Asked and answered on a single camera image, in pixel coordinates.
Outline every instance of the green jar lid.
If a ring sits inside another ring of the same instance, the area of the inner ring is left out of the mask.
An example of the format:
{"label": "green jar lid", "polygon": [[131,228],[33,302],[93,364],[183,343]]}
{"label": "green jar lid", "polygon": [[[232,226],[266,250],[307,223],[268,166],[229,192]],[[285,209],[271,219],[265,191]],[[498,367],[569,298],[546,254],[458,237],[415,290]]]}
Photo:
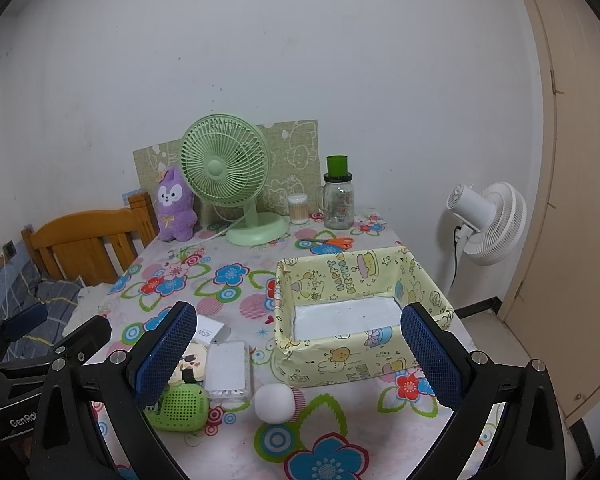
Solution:
{"label": "green jar lid", "polygon": [[347,155],[331,155],[327,157],[327,174],[331,178],[347,176]]}

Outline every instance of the table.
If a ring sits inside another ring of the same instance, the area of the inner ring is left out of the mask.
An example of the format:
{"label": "table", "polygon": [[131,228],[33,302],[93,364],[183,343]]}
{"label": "table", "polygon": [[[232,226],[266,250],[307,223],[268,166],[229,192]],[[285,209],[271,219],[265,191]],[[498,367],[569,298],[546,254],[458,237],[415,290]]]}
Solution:
{"label": "table", "polygon": [[[254,389],[275,382],[270,364],[272,302],[277,261],[339,251],[301,238],[351,237],[352,250],[401,244],[374,210],[356,215],[348,231],[329,231],[321,215],[292,225],[282,238],[252,248],[231,245],[215,224],[189,242],[154,240],[112,287],[100,307],[112,326],[112,342],[90,362],[116,349],[129,350],[155,328],[177,301],[231,327],[229,339],[251,348]],[[450,330],[469,351],[475,346],[459,319]],[[333,386],[294,389],[296,414],[276,426],[261,423],[248,402],[212,403],[206,426],[195,433],[158,432],[192,479],[235,480],[404,480],[418,464],[451,410],[440,406],[419,368]],[[119,473],[136,475],[128,465],[106,409],[94,405]],[[475,474],[499,420],[494,406],[462,476]]]}

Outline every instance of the fan grille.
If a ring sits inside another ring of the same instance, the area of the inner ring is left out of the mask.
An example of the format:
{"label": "fan grille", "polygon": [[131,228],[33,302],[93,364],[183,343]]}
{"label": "fan grille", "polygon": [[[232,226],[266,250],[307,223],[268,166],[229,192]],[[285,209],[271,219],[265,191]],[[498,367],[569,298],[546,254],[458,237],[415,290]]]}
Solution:
{"label": "fan grille", "polygon": [[451,210],[458,205],[462,196],[462,184],[458,184],[446,199],[446,208]]}
{"label": "fan grille", "polygon": [[491,184],[480,193],[496,205],[491,224],[469,238],[464,252],[476,264],[487,266],[503,259],[520,239],[526,223],[526,203],[507,182]]}
{"label": "fan grille", "polygon": [[256,126],[230,115],[197,120],[182,137],[180,167],[201,199],[238,206],[254,198],[269,173],[269,151]]}

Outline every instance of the green bluetooth speaker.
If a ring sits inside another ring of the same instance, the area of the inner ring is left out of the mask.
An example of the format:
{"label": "green bluetooth speaker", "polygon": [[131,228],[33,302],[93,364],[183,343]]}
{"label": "green bluetooth speaker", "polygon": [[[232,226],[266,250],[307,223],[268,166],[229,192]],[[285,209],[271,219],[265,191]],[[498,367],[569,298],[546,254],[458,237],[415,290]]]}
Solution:
{"label": "green bluetooth speaker", "polygon": [[163,431],[196,431],[209,415],[209,399],[198,384],[168,386],[153,406],[144,409],[152,428]]}

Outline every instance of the glass jar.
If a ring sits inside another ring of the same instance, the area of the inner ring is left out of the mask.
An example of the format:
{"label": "glass jar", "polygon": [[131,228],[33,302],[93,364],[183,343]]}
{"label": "glass jar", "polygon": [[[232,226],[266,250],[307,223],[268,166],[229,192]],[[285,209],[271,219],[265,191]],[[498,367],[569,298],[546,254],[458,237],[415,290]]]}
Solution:
{"label": "glass jar", "polygon": [[344,231],[353,225],[353,184],[351,174],[332,177],[325,173],[324,186],[316,190],[318,208],[327,229]]}

